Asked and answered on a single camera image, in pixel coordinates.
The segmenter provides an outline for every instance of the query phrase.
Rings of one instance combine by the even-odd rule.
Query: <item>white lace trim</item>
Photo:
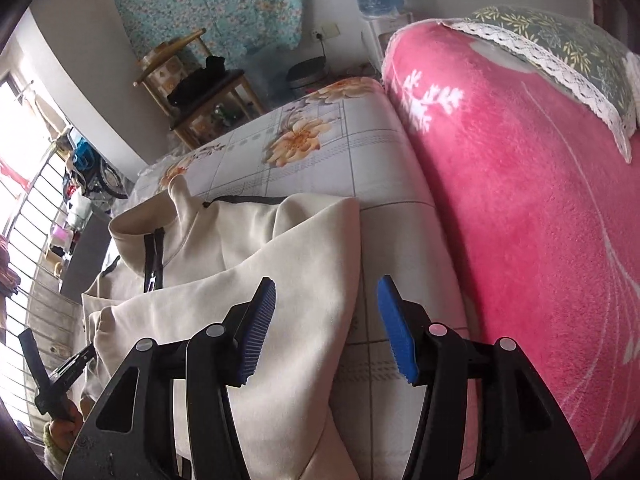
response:
[[[416,25],[424,25],[425,23],[440,23],[441,21],[442,20],[439,18],[429,18],[427,20],[418,20],[417,22],[409,23],[408,25],[405,25],[404,27],[401,27],[398,30],[396,30],[391,36],[391,38],[389,39],[389,42],[386,44],[386,52],[382,59],[382,67],[380,68],[380,72],[383,75],[386,74],[387,60],[388,62],[392,62],[393,60],[394,52],[396,50],[396,41],[398,40],[398,38],[400,38],[400,36],[402,36],[407,31],[408,28],[415,27]]]
[[[529,62],[540,68],[562,86],[568,88],[580,101],[587,105],[612,131],[616,146],[631,163],[631,144],[629,137],[636,130],[636,106],[631,105],[624,118],[620,117],[616,107],[598,90],[591,81],[571,68],[567,63],[554,56],[533,41],[488,23],[472,23],[465,21],[443,22],[446,27],[489,40],[503,46],[507,50],[524,56]]]
[[[638,115],[636,119],[638,120],[638,126],[640,126],[640,56],[629,51],[626,54],[625,68],[626,78],[629,79],[634,101],[636,102],[636,114]]]

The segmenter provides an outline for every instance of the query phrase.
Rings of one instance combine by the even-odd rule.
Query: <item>wooden stool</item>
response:
[[[242,110],[242,113],[244,113],[247,118],[251,119],[247,104],[242,100],[242,98],[236,91],[236,88],[238,88],[239,86],[244,89],[244,92],[254,103],[255,109],[258,111],[258,114],[264,115],[266,113],[266,110],[260,102],[260,99],[258,99],[258,96],[255,94],[254,90],[251,88],[251,85],[249,85],[249,82],[244,76],[244,70],[227,70],[225,76],[219,82],[217,82],[209,90],[204,92],[204,94],[196,99],[193,103],[191,103],[187,107],[183,107],[177,115],[172,112],[172,108],[169,106],[167,100],[162,97],[158,93],[158,91],[149,83],[147,78],[151,75],[152,72],[164,65],[164,63],[169,61],[173,56],[184,49],[192,41],[198,42],[207,57],[213,56],[207,45],[204,43],[204,41],[202,41],[201,36],[205,32],[206,29],[201,28],[193,34],[185,36],[184,38],[180,38],[179,40],[176,40],[173,43],[167,45],[164,49],[156,54],[156,56],[151,60],[149,66],[145,68],[142,75],[133,83],[133,86],[142,84],[149,91],[156,103],[158,103],[159,107],[161,107],[164,113],[167,114],[171,119],[169,126],[170,130],[174,132],[190,150],[194,150],[201,145],[200,141],[196,137],[194,137],[194,135],[189,130],[189,124],[191,123],[191,121],[193,121],[199,115],[203,115],[212,111],[213,108],[215,108],[217,104],[222,102],[222,100],[227,95],[230,95],[233,101],[238,104],[238,106]]]

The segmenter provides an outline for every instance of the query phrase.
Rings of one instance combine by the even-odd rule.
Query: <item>zipper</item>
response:
[[[145,235],[145,285],[143,292],[162,288],[162,256],[164,253],[164,229],[158,228]]]

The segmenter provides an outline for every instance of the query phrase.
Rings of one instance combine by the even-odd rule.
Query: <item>mattress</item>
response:
[[[355,196],[362,268],[355,313],[330,405],[361,479],[401,478],[423,388],[398,373],[380,319],[376,284],[390,274],[402,296],[468,337],[463,302],[433,198],[382,87],[351,78],[271,111],[184,157],[140,175],[125,208],[155,195],[175,174],[203,200],[297,192]],[[461,469],[472,472],[477,431],[471,391]]]

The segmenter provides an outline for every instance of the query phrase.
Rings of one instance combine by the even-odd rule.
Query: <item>pink fleece blanket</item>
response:
[[[492,49],[419,23],[383,78],[482,338],[518,341],[596,476],[639,419],[640,134],[627,165],[586,106]]]

